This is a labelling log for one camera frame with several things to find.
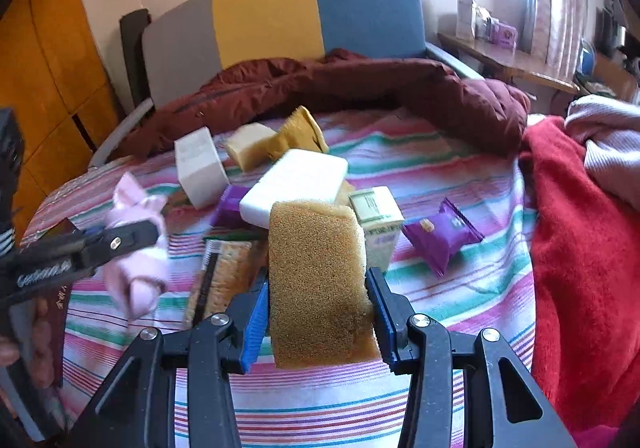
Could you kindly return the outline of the pink sock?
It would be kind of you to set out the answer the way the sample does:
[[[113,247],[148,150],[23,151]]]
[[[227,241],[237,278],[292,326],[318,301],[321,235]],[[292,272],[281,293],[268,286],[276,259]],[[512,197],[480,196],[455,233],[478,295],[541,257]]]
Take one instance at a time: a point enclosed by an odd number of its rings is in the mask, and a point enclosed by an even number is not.
[[[138,249],[102,267],[106,290],[129,321],[153,312],[169,282],[168,233],[162,210],[167,197],[149,194],[136,177],[125,173],[112,196],[105,216],[107,229],[149,220],[158,231],[153,246]]]

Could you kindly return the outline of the large yellow sponge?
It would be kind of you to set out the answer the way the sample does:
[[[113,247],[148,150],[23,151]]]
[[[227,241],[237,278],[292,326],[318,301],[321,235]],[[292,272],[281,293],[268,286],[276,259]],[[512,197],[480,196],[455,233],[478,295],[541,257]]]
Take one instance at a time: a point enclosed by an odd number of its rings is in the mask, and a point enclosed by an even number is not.
[[[270,336],[281,369],[378,359],[367,257],[354,211],[278,202],[269,220]]]

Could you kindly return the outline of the small yellow sponge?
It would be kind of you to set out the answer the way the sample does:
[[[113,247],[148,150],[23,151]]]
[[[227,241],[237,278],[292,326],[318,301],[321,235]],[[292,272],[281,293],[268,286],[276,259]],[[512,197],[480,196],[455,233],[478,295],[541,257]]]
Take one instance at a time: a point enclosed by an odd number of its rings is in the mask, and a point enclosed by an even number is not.
[[[241,171],[252,171],[269,160],[269,140],[276,132],[261,123],[246,124],[224,142],[230,159]]]

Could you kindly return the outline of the cracker packet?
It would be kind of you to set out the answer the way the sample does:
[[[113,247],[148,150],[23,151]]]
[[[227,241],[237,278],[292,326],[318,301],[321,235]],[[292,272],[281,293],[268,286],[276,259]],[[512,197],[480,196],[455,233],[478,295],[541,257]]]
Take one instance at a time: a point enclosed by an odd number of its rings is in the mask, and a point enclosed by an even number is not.
[[[225,312],[232,298],[250,290],[267,264],[266,240],[205,240],[201,269],[191,285],[183,324],[194,327],[206,317]]]

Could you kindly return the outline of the striped bed sheet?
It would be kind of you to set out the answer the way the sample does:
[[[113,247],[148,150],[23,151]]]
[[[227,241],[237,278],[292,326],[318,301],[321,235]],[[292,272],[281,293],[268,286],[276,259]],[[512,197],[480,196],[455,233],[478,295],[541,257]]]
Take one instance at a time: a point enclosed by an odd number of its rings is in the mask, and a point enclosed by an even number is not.
[[[534,213],[525,209],[518,160],[480,154],[404,110],[314,116],[333,155],[348,162],[356,189],[386,186],[407,219],[437,212],[445,198],[485,238],[465,246],[438,278],[401,234],[386,280],[416,312],[450,330],[477,335],[495,327],[530,370],[536,305],[528,239]],[[179,189],[174,152],[116,162],[70,180],[38,208],[22,242],[37,240],[65,218],[76,228],[99,225],[125,171],[148,191]],[[213,208],[167,207],[170,277],[157,309],[130,324],[107,295],[102,278],[70,290],[64,335],[63,384],[58,391],[73,423],[120,354],[145,325],[182,329],[194,277],[205,251]],[[409,386],[381,360],[297,371],[278,369],[270,338],[246,376],[231,376],[243,447],[397,447]]]

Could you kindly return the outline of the purple snack packet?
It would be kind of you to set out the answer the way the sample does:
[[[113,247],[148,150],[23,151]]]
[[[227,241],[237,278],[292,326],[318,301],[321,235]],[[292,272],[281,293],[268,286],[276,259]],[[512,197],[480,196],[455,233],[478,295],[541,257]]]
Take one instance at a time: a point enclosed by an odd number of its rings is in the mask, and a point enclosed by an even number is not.
[[[437,277],[446,275],[451,258],[462,247],[484,240],[484,234],[448,197],[437,213],[406,221],[401,232]]]
[[[249,187],[235,185],[224,189],[210,220],[210,225],[213,228],[246,228],[247,223],[242,220],[240,214],[240,202],[248,191],[250,191]]]

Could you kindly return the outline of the white carton box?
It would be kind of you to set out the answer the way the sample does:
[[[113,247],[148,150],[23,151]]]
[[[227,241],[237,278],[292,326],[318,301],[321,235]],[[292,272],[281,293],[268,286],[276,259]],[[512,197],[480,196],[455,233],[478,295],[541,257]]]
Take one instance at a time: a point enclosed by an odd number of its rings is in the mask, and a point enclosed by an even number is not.
[[[212,135],[202,127],[175,141],[177,175],[181,188],[196,209],[216,204],[229,179]]]

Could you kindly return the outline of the green white tea box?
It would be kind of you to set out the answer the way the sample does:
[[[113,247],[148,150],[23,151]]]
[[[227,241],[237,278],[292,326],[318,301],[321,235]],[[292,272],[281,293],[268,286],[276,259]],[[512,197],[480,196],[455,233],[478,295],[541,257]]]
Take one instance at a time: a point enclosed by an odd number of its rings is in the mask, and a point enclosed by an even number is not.
[[[348,203],[363,231],[367,268],[386,272],[405,221],[393,194],[386,186],[362,189],[349,194]]]

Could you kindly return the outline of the white foam block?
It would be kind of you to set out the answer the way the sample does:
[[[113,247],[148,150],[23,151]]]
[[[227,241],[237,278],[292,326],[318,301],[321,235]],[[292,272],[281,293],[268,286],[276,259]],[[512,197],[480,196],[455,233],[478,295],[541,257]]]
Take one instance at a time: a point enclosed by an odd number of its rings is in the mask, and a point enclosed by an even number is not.
[[[289,149],[250,188],[239,203],[244,223],[268,229],[274,203],[332,203],[348,171],[343,157]]]

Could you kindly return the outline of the maroon puffer jacket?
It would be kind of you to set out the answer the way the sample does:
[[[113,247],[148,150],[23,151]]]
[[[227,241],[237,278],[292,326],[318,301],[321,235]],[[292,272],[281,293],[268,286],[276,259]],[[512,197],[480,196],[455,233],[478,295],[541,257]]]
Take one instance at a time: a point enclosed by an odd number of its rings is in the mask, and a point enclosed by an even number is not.
[[[497,79],[461,78],[424,58],[371,59],[334,49],[314,61],[244,61],[222,70],[198,91],[159,108],[122,140],[119,152],[147,159],[201,127],[214,135],[276,119],[299,106],[311,114],[406,108],[485,153],[518,149],[528,96]]]

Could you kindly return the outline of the pink knit garment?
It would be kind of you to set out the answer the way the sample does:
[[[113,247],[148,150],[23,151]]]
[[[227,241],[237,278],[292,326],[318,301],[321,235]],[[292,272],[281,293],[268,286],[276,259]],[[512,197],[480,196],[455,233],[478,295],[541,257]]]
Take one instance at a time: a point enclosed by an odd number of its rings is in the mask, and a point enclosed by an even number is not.
[[[600,188],[639,209],[639,107],[605,96],[572,102],[565,132],[586,148],[587,174]]]

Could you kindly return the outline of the wooden desk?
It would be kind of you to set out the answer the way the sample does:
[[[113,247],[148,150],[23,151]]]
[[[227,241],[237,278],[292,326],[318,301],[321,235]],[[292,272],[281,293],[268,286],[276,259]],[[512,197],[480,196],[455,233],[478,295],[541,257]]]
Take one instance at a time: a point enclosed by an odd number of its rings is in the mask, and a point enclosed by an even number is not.
[[[503,82],[522,78],[565,93],[580,93],[580,88],[573,82],[572,76],[556,73],[553,67],[531,54],[501,48],[484,40],[460,39],[446,33],[439,33],[438,39],[445,48],[463,52],[477,59],[493,70]]]

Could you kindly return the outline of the white box on desk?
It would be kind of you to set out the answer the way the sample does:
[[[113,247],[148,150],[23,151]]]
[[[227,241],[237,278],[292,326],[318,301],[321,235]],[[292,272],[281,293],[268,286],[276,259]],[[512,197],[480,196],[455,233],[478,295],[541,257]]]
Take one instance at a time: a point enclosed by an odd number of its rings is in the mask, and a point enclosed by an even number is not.
[[[475,0],[458,0],[456,37],[464,40],[473,40],[475,38],[475,19]]]

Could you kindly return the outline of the purple box on desk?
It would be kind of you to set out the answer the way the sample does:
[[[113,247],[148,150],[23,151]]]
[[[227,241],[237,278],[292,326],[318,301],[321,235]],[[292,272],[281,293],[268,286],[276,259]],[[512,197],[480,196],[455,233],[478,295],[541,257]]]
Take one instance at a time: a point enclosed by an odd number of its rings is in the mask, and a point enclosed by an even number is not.
[[[518,30],[506,23],[492,22],[490,42],[497,47],[514,50],[518,45]]]

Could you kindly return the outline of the tricolour headboard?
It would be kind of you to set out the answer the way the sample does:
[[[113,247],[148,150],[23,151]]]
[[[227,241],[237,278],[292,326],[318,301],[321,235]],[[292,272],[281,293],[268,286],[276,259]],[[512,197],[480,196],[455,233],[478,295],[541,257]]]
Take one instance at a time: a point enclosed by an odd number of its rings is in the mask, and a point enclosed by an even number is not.
[[[421,0],[190,0],[154,21],[142,47],[155,111],[244,61],[334,49],[428,59]]]

